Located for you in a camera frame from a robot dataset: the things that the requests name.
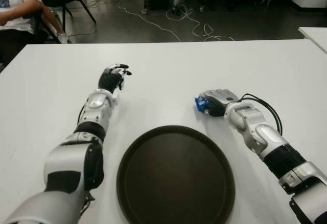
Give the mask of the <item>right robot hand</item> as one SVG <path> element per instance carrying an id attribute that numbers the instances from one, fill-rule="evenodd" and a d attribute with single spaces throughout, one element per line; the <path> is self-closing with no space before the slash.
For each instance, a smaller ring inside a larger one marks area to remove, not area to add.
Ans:
<path id="1" fill-rule="evenodd" d="M 213 117 L 224 116 L 229 104 L 237 102 L 239 98 L 228 89 L 211 89 L 195 98 L 199 112 Z"/>

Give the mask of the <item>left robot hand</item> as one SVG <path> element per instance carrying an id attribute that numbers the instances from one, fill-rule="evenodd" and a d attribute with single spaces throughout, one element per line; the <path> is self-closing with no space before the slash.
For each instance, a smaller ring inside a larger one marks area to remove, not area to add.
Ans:
<path id="1" fill-rule="evenodd" d="M 98 88 L 107 90 L 112 94 L 117 88 L 122 91 L 124 76 L 132 75 L 128 68 L 129 66 L 126 64 L 113 64 L 105 68 L 99 78 Z"/>

